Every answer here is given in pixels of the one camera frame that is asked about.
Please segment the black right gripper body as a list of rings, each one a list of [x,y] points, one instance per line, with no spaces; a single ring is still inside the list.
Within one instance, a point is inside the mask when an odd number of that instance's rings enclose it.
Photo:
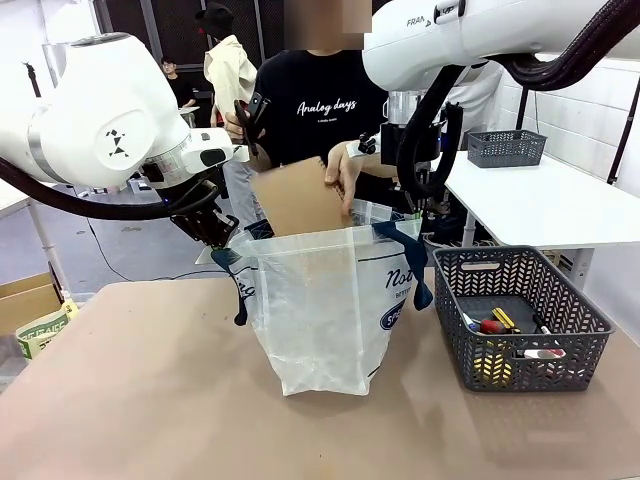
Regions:
[[[444,190],[444,173],[440,167],[433,171],[430,162],[414,164],[399,161],[398,180],[407,204],[409,196],[425,199],[427,203]]]

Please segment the grey plastic basket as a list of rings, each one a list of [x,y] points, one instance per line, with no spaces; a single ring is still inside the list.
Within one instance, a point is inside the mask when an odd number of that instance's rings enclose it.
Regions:
[[[529,130],[472,132],[468,160],[482,169],[537,166],[546,140]]]
[[[472,391],[572,392],[588,388],[614,327],[540,251],[529,246],[448,248],[434,251],[435,301],[440,325],[464,386]],[[462,313],[495,320],[500,307],[519,334],[471,331]],[[537,313],[554,332],[536,331]],[[563,349],[555,360],[515,357],[517,350]],[[473,362],[503,354],[512,364],[504,386],[483,383]]]

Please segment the brown cardboard notebook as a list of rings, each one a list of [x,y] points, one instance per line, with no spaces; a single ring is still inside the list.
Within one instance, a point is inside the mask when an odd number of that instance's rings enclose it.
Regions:
[[[265,313],[280,309],[289,318],[347,321],[358,316],[353,228],[324,175],[322,162],[312,158],[252,181],[274,232],[251,244]]]

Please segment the black hand tool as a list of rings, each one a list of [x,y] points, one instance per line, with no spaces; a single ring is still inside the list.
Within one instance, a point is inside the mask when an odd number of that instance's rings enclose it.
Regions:
[[[243,129],[243,143],[252,155],[258,156],[257,140],[264,129],[263,123],[271,102],[259,92],[254,92],[248,102],[234,101],[235,115]]]

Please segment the translucent navy-handled shopping bag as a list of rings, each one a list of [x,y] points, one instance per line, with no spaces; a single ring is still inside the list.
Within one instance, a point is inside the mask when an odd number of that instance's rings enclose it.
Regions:
[[[358,200],[349,228],[278,237],[267,221],[210,257],[235,282],[286,396],[365,396],[403,307],[427,308],[428,255],[417,215]]]

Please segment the person's left forearm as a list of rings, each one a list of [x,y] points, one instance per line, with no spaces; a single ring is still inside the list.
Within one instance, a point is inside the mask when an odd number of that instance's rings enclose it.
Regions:
[[[394,179],[397,177],[397,167],[382,162],[381,154],[359,155],[353,158],[361,172],[378,178]]]

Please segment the person's left hand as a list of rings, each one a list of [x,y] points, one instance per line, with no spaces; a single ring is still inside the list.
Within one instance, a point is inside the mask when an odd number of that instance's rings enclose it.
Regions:
[[[345,216],[351,213],[356,183],[362,169],[362,159],[349,156],[349,144],[350,141],[341,142],[329,151],[324,179],[327,186],[336,187],[342,193],[342,211]]]

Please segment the person's right hand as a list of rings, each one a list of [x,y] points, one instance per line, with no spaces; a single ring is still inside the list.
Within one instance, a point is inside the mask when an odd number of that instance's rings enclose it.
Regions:
[[[240,113],[240,116],[237,116],[237,113],[227,113],[224,129],[233,143],[248,145],[250,141],[257,141],[264,134],[264,131],[257,129],[257,125],[247,109],[242,108]]]

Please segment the white side table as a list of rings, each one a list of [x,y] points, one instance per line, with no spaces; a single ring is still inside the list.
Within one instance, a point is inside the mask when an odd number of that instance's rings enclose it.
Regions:
[[[574,250],[569,278],[580,289],[596,248],[640,244],[640,198],[546,155],[483,169],[460,152],[446,187],[467,209],[463,246],[481,224],[501,245]]]

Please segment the black light stand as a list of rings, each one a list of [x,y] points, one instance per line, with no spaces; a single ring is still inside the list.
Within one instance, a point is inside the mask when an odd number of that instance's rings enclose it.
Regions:
[[[518,106],[518,111],[516,116],[516,124],[515,124],[516,130],[521,130],[523,128],[529,92],[530,90],[527,87],[523,87],[521,90],[519,106]]]

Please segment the yellow black utility knife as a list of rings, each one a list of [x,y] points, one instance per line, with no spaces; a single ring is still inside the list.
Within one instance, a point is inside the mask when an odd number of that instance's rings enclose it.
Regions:
[[[500,322],[507,332],[512,334],[519,334],[521,332],[521,330],[516,326],[515,322],[509,315],[506,314],[506,312],[502,308],[493,308],[492,314],[495,320]]]

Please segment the person in black t-shirt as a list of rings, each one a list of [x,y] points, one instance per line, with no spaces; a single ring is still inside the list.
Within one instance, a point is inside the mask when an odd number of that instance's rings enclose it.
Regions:
[[[259,143],[274,167],[326,161],[339,143],[376,134],[385,122],[388,94],[367,76],[359,50],[284,50],[260,66],[255,91],[270,101]]]

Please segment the white desk with round leg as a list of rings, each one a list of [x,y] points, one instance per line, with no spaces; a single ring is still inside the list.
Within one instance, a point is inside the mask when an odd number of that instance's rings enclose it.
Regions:
[[[40,239],[42,250],[50,266],[54,283],[60,292],[60,298],[62,300],[69,300],[71,298],[70,284],[63,270],[55,244],[42,222],[38,202],[0,179],[0,219],[22,209],[27,209],[29,212],[38,238]]]

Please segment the black tripod with thin pole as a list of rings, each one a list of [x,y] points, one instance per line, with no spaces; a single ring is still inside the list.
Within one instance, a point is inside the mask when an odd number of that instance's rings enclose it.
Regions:
[[[27,71],[27,76],[31,82],[31,86],[36,98],[41,98],[41,90],[37,81],[37,76],[34,67],[29,62],[23,62],[24,67]]]

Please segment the metal mannequin base plate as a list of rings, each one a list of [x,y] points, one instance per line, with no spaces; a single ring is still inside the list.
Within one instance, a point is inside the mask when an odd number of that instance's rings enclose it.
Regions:
[[[196,258],[195,264],[216,264],[220,267],[228,267],[237,261],[238,255],[232,249],[213,249],[211,247],[205,247]]]

